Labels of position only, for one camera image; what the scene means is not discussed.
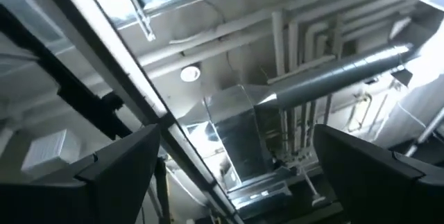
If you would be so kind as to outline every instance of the metal frame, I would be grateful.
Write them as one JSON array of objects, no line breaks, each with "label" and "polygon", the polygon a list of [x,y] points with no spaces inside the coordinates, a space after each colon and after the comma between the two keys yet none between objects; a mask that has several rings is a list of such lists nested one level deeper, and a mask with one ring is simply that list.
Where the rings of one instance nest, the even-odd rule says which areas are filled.
[{"label": "metal frame", "polygon": [[112,107],[114,102],[119,107],[119,97],[111,94],[104,97],[106,100],[101,100],[93,94],[3,5],[0,5],[0,21],[3,22],[0,31],[17,46],[38,57],[39,66],[59,84],[58,96],[73,109],[112,140],[116,136],[123,138],[131,134],[131,130],[114,113],[115,107]]},{"label": "metal frame", "polygon": [[[77,9],[73,0],[44,0],[42,3],[50,5],[49,10],[52,12],[51,15],[57,18],[55,21],[62,28],[64,34],[70,34],[70,36],[68,35],[67,37],[75,46],[78,46],[78,44],[83,46],[80,51],[84,50],[82,52],[83,55],[88,58],[92,66],[102,75],[106,83],[111,86],[117,94],[124,95],[121,96],[121,98],[133,113],[136,114],[136,117],[144,124],[158,123],[161,125],[163,136],[162,147],[207,196],[210,205],[220,212],[229,223],[243,223],[236,209],[217,183],[215,177],[211,174],[194,147],[189,143],[189,140],[160,97],[158,91],[142,71],[139,63],[135,61],[134,55],[128,51],[127,46],[122,42],[121,36],[119,36],[116,28],[114,28],[110,20],[105,17],[105,14],[101,8],[98,7],[95,0],[92,1],[96,8],[88,8],[88,10],[83,12]],[[92,5],[91,0],[81,0],[81,2],[90,2],[89,6]],[[93,29],[95,25],[87,20],[91,20],[91,18],[88,18],[88,15],[85,14],[93,13],[94,11],[100,12],[100,14],[95,15],[96,17],[94,18],[95,20],[101,20],[97,23],[110,35],[116,35],[120,40],[119,42],[111,43],[110,40],[106,38],[115,36],[103,36],[103,33]],[[138,69],[133,69],[132,73],[126,73],[127,71],[125,71],[122,64],[119,63],[119,57],[116,56],[117,53],[112,52],[112,50],[115,50],[117,47],[120,48],[120,51],[125,52],[119,53],[120,55],[130,57],[130,59],[125,60],[125,62],[136,66]],[[140,76],[142,76],[144,80],[135,80],[135,78],[141,78]],[[141,85],[145,86],[144,90],[150,90],[150,93],[142,90]],[[161,105],[150,105],[150,103],[148,103],[149,101],[157,102]]]}]

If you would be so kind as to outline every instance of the insulated pipe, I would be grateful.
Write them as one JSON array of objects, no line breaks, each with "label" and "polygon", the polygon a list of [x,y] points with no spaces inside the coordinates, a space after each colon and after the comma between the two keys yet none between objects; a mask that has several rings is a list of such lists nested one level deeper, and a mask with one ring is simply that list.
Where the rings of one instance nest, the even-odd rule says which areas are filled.
[{"label": "insulated pipe", "polygon": [[[281,3],[276,6],[271,6],[269,8],[258,10],[257,12],[254,12],[248,16],[230,21],[226,24],[222,24],[220,26],[217,26],[213,30],[202,33],[199,35],[199,38],[193,39],[192,41],[181,43],[181,44],[171,44],[171,45],[168,45],[168,46],[161,48],[159,50],[153,51],[149,54],[143,55],[143,56],[139,57],[139,63],[141,66],[145,67],[145,66],[147,66],[151,63],[157,62],[163,58],[167,58],[171,55],[180,53],[182,51],[186,51],[187,49],[194,48],[195,46],[204,44],[206,42],[210,42],[212,40],[215,40],[219,37],[231,34],[233,32],[243,30],[243,29],[248,28],[249,26],[252,26],[256,23],[259,23],[261,21],[269,19],[271,16],[271,13],[276,10],[280,10],[283,8],[286,10],[295,10],[295,9],[301,8],[303,6],[307,6],[311,3],[316,3],[317,1],[321,1],[321,0],[290,0],[286,3]],[[313,14],[315,14],[313,18],[321,16],[319,14],[321,11],[319,11],[317,9],[314,9],[312,11],[313,11],[313,13],[309,13],[307,16],[305,16],[305,18],[313,17]],[[82,79],[82,81],[84,83],[85,83],[85,81],[91,81],[92,83],[87,86],[94,86],[99,83],[102,83],[103,79],[98,74],[92,74],[91,76]],[[45,92],[43,94],[38,95],[37,97],[39,98],[39,100],[37,100],[37,101],[19,101],[17,103],[11,104],[5,112],[0,112],[0,119],[5,119],[6,117],[10,117],[15,114],[20,114],[20,113],[22,113],[26,110],[29,110],[33,107],[37,107],[39,105],[42,105],[42,104],[48,103],[49,101],[53,101],[53,100],[57,99],[56,91]]]},{"label": "insulated pipe", "polygon": [[260,105],[287,109],[327,96],[410,61],[416,48],[408,42],[385,44],[302,72],[271,85],[270,94]]}]

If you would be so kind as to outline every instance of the metal beam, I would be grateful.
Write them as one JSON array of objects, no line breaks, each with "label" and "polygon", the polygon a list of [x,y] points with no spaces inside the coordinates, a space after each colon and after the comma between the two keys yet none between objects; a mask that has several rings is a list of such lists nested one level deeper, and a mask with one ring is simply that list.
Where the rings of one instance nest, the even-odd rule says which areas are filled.
[{"label": "metal beam", "polygon": [[119,89],[116,90],[118,93],[126,95],[122,99],[136,117],[143,123],[160,124],[162,147],[207,196],[211,206],[229,223],[243,223],[159,92],[95,0],[47,0],[48,3],[53,5],[52,11],[58,13],[54,16],[57,16],[64,34],[75,46],[82,44],[83,50],[89,51],[83,54],[92,55],[86,58],[105,82],[111,88]]}]

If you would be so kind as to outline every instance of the metal duct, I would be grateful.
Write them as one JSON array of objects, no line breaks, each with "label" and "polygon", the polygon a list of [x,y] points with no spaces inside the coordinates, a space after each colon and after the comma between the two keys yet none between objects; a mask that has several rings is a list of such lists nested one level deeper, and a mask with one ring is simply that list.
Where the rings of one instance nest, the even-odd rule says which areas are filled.
[{"label": "metal duct", "polygon": [[260,105],[280,109],[295,107],[417,58],[416,51],[433,36],[443,19],[442,11],[422,6],[426,10],[413,16],[388,44],[280,80],[271,85]]},{"label": "metal duct", "polygon": [[260,116],[254,109],[267,91],[264,86],[236,85],[204,98],[179,119],[193,145],[221,142],[233,168],[227,174],[231,187],[273,170],[272,157],[259,131]]}]

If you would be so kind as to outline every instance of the pipe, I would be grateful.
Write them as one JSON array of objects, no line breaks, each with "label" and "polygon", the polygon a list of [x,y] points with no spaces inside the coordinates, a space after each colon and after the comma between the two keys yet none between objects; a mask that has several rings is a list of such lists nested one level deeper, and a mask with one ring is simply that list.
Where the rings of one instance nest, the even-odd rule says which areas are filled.
[{"label": "pipe", "polygon": [[[333,54],[336,56],[337,60],[342,58],[342,50],[343,50],[343,17],[338,15],[336,18],[336,26],[334,27],[334,35],[333,35]],[[329,94],[327,96],[327,101],[325,102],[325,113],[324,113],[324,121],[325,125],[328,124],[328,119],[330,117],[330,112],[332,110],[332,100],[333,94]]]},{"label": "pipe", "polygon": [[311,144],[313,143],[314,125],[316,124],[315,123],[316,106],[317,106],[317,101],[313,100],[310,103],[310,113],[309,113],[310,127],[309,127],[309,134],[308,134],[306,146],[311,146]]},{"label": "pipe", "polygon": [[430,137],[430,135],[435,131],[437,127],[441,124],[444,119],[444,108],[433,118],[432,122],[425,128],[424,132],[416,140],[419,144],[424,143]]},{"label": "pipe", "polygon": [[[281,10],[277,10],[271,15],[273,25],[273,39],[275,46],[276,74],[282,76],[285,74],[285,47],[284,47],[284,14]],[[282,129],[283,148],[285,153],[289,153],[289,127],[287,123],[287,112],[281,111],[280,123]]]},{"label": "pipe", "polygon": [[260,104],[286,109],[307,103],[404,64],[415,50],[410,43],[385,44],[302,72],[271,85],[270,94]]},{"label": "pipe", "polygon": [[444,107],[438,112],[438,114],[432,119],[432,121],[429,123],[429,125],[425,128],[425,130],[421,133],[421,135],[415,140],[405,153],[405,156],[411,157],[417,150],[418,150],[418,144],[423,144],[426,142],[430,135],[433,134],[433,131],[437,127],[439,127],[444,120]]},{"label": "pipe", "polygon": [[307,104],[303,104],[300,108],[300,143],[301,148],[307,143]]},{"label": "pipe", "polygon": [[225,53],[231,49],[246,44],[250,44],[270,34],[271,34],[271,29],[269,26],[261,26],[251,31],[248,34],[223,41],[222,43],[211,49],[207,49],[203,52],[189,55],[185,58],[180,59],[177,62],[165,64],[153,70],[147,71],[147,75],[150,79],[158,78],[160,76],[163,76],[164,74],[170,73],[172,71],[177,71],[179,69],[182,69],[183,67],[187,67],[197,62],[202,62],[208,58],[214,57],[218,54]]},{"label": "pipe", "polygon": [[295,10],[303,6],[308,6],[309,4],[316,3],[317,1],[319,0],[290,0],[285,3],[280,3],[276,6],[271,6],[262,10],[258,10],[257,12],[254,12],[246,17],[242,17],[241,19],[236,19],[226,24],[222,24],[218,26],[216,29],[206,32],[200,38],[193,40],[191,42],[169,45],[157,51],[143,55],[139,59],[140,65],[145,66],[150,63],[157,62],[163,58],[167,58],[171,55],[175,55],[177,53],[186,51],[187,49],[191,49],[195,46],[204,44],[206,42],[210,42],[212,40],[216,40],[225,35],[248,28],[254,24],[269,19],[271,14],[276,10],[282,10],[282,9]]},{"label": "pipe", "polygon": [[[383,19],[385,17],[389,17],[390,15],[393,15],[394,13],[402,9],[408,8],[418,2],[417,0],[408,0],[407,2],[401,3],[396,6],[391,6],[390,8],[384,9],[380,12],[371,14],[372,11],[377,10],[378,8],[384,8],[397,1],[403,1],[403,0],[377,0],[370,4],[366,4],[365,6],[361,6],[345,12],[342,15],[342,21],[348,21],[362,15],[369,15],[369,16],[364,17],[363,19],[357,19],[355,21],[349,22],[342,28],[341,32],[344,33],[347,31],[351,31],[353,29],[359,28],[371,22]],[[314,50],[313,39],[315,34],[321,31],[326,31],[327,29],[328,29],[328,23],[326,21],[313,24],[307,29],[307,32],[305,33],[306,47],[304,50],[306,57],[310,57],[313,55],[312,54]]]},{"label": "pipe", "polygon": [[[248,16],[230,21],[228,23],[217,26],[215,29],[204,32],[204,33],[200,34],[199,38],[196,38],[190,42],[168,45],[164,48],[161,48],[161,49],[153,51],[149,54],[143,55],[143,56],[139,57],[139,63],[141,66],[145,67],[145,66],[147,66],[151,63],[157,62],[163,58],[167,58],[171,55],[175,55],[177,53],[186,51],[188,49],[194,48],[195,46],[204,44],[206,42],[216,40],[216,39],[223,37],[225,35],[243,30],[245,28],[248,28],[249,26],[252,26],[252,25],[257,24],[261,21],[269,19],[271,14],[276,10],[281,10],[283,8],[285,8],[286,10],[295,10],[295,9],[299,9],[301,7],[307,6],[311,3],[316,3],[318,1],[321,1],[321,0],[290,0],[285,3],[280,3],[276,6],[271,6],[269,8],[258,10],[257,12],[254,12]],[[313,14],[315,14],[313,18],[321,16],[321,15],[319,15],[318,10],[315,9],[312,11],[315,12],[316,14],[315,13],[306,13],[306,16],[304,16],[304,18],[309,19],[309,17],[312,17]],[[102,83],[103,79],[98,74],[92,74],[91,76],[88,76],[88,77],[82,79],[82,81],[83,82],[84,81],[91,81],[92,83],[89,84],[89,86],[95,86],[99,83]],[[33,107],[37,107],[39,105],[42,105],[42,104],[48,103],[49,101],[53,101],[53,100],[57,99],[55,91],[45,92],[43,94],[40,94],[37,97],[41,100],[19,101],[19,102],[11,104],[5,112],[0,112],[0,119],[5,119],[5,118],[12,116],[14,114],[19,114],[19,113],[29,110]]]},{"label": "pipe", "polygon": [[[291,72],[298,68],[298,45],[299,45],[299,25],[294,21],[289,23],[289,70]],[[290,150],[293,153],[301,147],[301,140],[298,139],[298,111],[296,108],[288,111],[293,121],[291,122],[291,130],[293,136],[289,140]]]}]

